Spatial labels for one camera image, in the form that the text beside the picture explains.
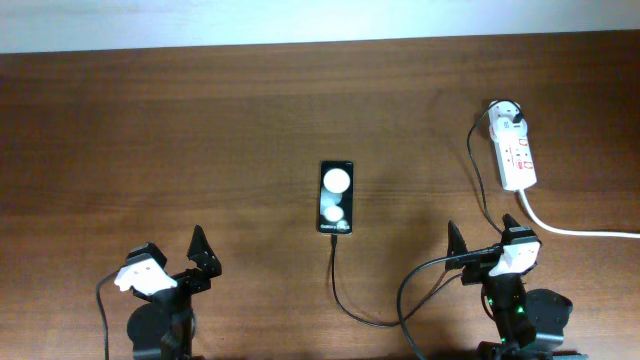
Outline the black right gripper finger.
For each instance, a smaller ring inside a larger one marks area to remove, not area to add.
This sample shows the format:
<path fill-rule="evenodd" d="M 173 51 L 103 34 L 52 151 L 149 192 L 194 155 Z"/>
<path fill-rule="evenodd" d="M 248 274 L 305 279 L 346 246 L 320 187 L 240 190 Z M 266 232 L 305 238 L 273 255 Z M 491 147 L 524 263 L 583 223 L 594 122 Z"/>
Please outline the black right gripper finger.
<path fill-rule="evenodd" d="M 529 226 L 521 226 L 509 213 L 502 217 L 504 231 L 501 235 L 503 245 L 517 245 L 530 242 L 537 242 L 536 233 Z"/>
<path fill-rule="evenodd" d="M 467 257 L 469 251 L 466 242 L 453 220 L 447 224 L 448 247 L 447 260 L 445 261 L 445 269 L 447 271 L 462 269 L 469 263 Z"/>

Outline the white power strip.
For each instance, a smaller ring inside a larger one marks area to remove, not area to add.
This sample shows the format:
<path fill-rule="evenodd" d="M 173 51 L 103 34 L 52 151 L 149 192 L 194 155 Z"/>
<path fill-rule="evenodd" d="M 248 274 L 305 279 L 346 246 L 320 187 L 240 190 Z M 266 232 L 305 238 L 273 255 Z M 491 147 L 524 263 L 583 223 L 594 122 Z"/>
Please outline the white power strip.
<path fill-rule="evenodd" d="M 503 189 L 518 192 L 535 185 L 537 177 L 528 140 L 526 120 L 525 127 L 521 131 L 507 131 L 498 134 L 489 124 L 489 134 L 494 142 Z"/>

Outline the black smartphone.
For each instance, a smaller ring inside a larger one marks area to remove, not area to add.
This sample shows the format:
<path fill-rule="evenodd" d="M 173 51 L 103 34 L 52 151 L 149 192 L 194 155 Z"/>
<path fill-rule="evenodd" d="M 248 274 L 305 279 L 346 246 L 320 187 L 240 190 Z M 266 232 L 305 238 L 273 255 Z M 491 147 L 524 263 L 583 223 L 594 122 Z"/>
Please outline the black smartphone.
<path fill-rule="evenodd" d="M 326 160 L 320 164 L 317 231 L 351 234 L 354 209 L 354 163 Z"/>

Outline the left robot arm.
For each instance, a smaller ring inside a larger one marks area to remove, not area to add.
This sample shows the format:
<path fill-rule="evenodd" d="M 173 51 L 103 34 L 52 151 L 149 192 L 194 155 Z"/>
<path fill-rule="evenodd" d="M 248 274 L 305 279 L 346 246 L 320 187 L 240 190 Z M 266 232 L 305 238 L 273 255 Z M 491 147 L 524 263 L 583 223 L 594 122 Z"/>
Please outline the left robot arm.
<path fill-rule="evenodd" d="M 192 297 L 211 288 L 211 280 L 222 274 L 222 266 L 199 225 L 194 227 L 186 257 L 196 266 L 170 276 L 164 270 L 167 258 L 148 242 L 132 250 L 120 270 L 116 284 L 146 302 L 127 322 L 135 360 L 196 357 L 192 350 L 197 327 Z"/>

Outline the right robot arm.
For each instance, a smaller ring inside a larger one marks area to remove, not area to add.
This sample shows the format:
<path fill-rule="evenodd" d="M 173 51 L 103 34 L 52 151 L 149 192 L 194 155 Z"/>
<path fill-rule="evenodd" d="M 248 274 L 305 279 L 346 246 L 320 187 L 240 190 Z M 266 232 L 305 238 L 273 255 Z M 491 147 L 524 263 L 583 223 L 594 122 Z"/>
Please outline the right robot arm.
<path fill-rule="evenodd" d="M 445 268 L 461 271 L 464 286 L 479 285 L 481 302 L 497 328 L 499 343 L 482 342 L 480 359 L 586 359 L 577 351 L 561 351 L 564 328 L 573 311 L 567 297 L 549 289 L 526 290 L 523 277 L 537 265 L 542 247 L 529 226 L 503 216 L 501 240 L 470 251 L 454 222 L 448 223 Z"/>

